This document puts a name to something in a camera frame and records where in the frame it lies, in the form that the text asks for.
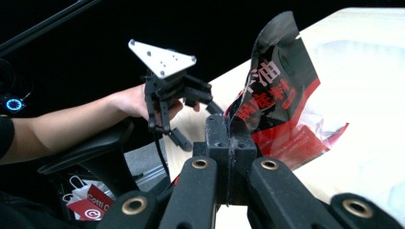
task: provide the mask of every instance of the red plastic bag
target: red plastic bag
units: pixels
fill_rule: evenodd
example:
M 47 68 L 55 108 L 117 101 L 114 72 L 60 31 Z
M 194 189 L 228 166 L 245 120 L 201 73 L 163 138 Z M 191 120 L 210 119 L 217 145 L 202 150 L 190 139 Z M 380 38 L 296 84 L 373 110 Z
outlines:
M 225 115 L 245 122 L 263 156 L 295 169 L 328 151 L 347 127 L 317 131 L 322 130 L 322 119 L 313 123 L 306 116 L 312 115 L 304 111 L 319 85 L 292 12 L 286 11 L 257 37 L 245 89 Z

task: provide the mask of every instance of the dark background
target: dark background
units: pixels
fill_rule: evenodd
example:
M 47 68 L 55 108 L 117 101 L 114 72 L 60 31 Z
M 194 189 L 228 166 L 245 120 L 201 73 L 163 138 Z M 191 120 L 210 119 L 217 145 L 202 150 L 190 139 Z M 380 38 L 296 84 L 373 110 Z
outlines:
M 0 44 L 75 2 L 2 0 Z M 299 30 L 303 30 L 347 7 L 405 7 L 405 1 L 104 0 L 2 56 L 25 82 L 14 94 L 22 97 L 31 82 L 34 85 L 25 100 L 27 107 L 11 116 L 42 115 L 138 85 L 146 68 L 127 48 L 132 38 L 196 55 L 197 64 L 188 73 L 210 81 L 249 59 L 256 36 L 278 13 L 292 10 Z M 150 140 L 145 131 L 141 120 L 136 136 L 139 144 Z M 46 198 L 49 193 L 36 179 L 35 166 L 18 167 L 24 171 L 3 166 L 0 189 L 34 200 Z

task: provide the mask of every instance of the mounting hole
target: mounting hole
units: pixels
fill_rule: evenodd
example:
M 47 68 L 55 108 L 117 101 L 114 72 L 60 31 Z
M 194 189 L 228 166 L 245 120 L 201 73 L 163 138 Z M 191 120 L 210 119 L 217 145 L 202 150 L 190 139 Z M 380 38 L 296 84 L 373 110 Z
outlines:
M 205 169 L 208 167 L 208 161 L 204 159 L 196 159 L 193 161 L 193 163 L 191 163 L 191 165 L 193 165 L 193 167 L 196 169 Z
M 274 160 L 264 160 L 262 161 L 262 167 L 267 169 L 267 170 L 277 170 L 279 165 L 277 164 L 277 162 L 275 162 Z
M 369 205 L 367 205 L 366 203 L 357 200 L 357 199 L 345 199 L 342 202 L 343 207 L 350 213 L 352 213 L 353 215 L 360 217 L 360 218 L 364 218 L 364 219 L 368 219 L 371 218 L 373 216 L 373 210 L 372 208 L 370 208 Z
M 129 198 L 122 204 L 122 212 L 125 215 L 132 216 L 141 213 L 147 205 L 145 197 Z

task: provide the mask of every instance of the white table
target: white table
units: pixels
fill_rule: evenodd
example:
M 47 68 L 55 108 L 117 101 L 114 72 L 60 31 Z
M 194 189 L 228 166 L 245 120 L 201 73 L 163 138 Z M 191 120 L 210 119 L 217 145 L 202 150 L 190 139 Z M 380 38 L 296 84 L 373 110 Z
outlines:
M 301 37 L 321 80 L 308 104 L 325 119 L 350 126 L 329 152 L 295 175 L 325 202 L 357 193 L 405 226 L 405 9 L 343 9 L 302 30 Z M 244 87 L 248 70 L 247 60 L 211 82 L 223 109 Z M 204 141 L 208 116 L 185 108 L 171 125 L 191 141 Z M 192 154 L 167 137 L 164 144 L 175 177 Z M 222 209 L 217 228 L 248 228 L 245 208 Z

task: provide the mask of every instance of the black cable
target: black cable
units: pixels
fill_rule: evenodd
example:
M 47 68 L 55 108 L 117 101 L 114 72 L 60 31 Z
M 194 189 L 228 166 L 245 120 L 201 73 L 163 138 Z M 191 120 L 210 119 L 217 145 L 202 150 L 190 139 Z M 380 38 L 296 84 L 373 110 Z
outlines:
M 154 139 L 155 139 L 156 148 L 158 149 L 158 155 L 159 155 L 161 164 L 163 165 L 164 171 L 166 172 L 167 176 L 170 178 L 169 168 L 167 167 L 166 161 L 164 160 L 164 157 L 163 157 L 163 153 L 161 152 L 161 147 L 159 144 L 159 136 L 157 133 L 154 133 Z

